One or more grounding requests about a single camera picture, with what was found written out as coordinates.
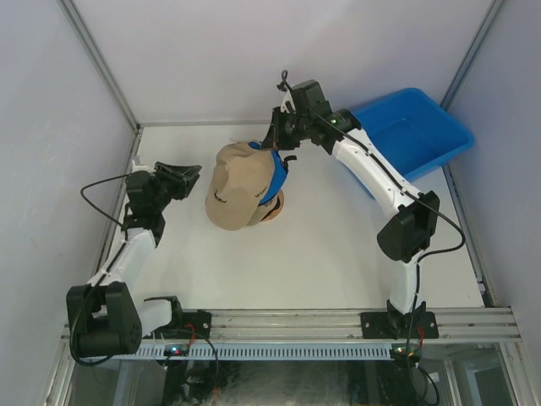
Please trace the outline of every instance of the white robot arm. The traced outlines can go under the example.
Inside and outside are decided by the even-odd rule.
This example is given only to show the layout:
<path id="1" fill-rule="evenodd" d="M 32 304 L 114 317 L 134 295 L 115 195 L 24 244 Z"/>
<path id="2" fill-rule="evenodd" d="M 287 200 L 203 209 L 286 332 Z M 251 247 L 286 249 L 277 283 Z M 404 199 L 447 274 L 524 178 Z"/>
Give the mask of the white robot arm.
<path id="1" fill-rule="evenodd" d="M 440 200 L 434 192 L 423 194 L 406 181 L 348 110 L 332 112 L 318 82 L 309 80 L 292 88 L 287 71 L 281 78 L 278 89 L 285 96 L 273 110 L 262 147 L 292 150 L 301 140 L 311 140 L 348 167 L 376 199 L 388 220 L 378 233 L 378 245 L 400 264 L 387 302 L 386 323 L 391 336 L 404 337 L 409 321 L 426 321 L 418 260 L 435 232 Z"/>
<path id="2" fill-rule="evenodd" d="M 132 354 L 142 337 L 163 326 L 182 329 L 190 325 L 199 334 L 208 333 L 210 313 L 183 312 L 176 297 L 136 304 L 130 294 L 142 266 L 160 243 L 165 227 L 161 213 L 171 200 L 188 197 L 200 169 L 158 162 L 154 170 L 137 167 L 126 176 L 123 241 L 89 282 L 71 287 L 66 296 L 70 348 L 80 364 L 96 365 L 82 358 Z"/>

